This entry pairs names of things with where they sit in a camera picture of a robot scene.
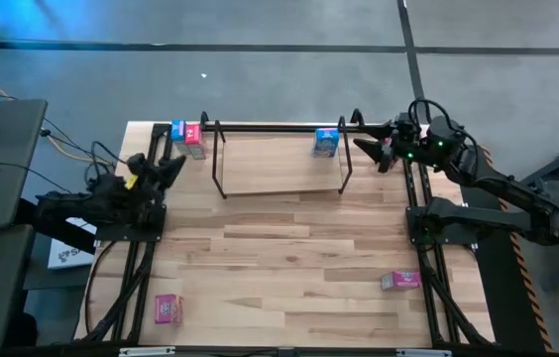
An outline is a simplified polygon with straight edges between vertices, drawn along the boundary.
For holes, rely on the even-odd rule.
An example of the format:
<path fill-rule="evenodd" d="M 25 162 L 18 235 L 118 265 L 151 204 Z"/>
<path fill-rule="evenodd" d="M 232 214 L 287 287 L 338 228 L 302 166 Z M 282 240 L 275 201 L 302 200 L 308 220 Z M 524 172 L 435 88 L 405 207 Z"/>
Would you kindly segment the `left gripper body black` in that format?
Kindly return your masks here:
<path fill-rule="evenodd" d="M 153 189 L 153 177 L 157 175 L 156 167 L 143 153 L 132 155 L 125 161 L 130 175 L 125 181 L 125 190 L 129 198 L 163 198 Z"/>

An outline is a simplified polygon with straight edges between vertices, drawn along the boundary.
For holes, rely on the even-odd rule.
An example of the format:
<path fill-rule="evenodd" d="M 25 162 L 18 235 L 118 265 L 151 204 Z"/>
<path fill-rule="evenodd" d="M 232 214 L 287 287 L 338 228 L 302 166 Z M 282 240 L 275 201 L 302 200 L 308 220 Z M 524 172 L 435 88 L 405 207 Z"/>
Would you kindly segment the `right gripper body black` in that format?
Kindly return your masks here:
<path fill-rule="evenodd" d="M 411 160 L 420 164 L 428 163 L 428 152 L 421 143 L 421 127 L 407 113 L 399 113 L 392 132 L 392 160 Z"/>

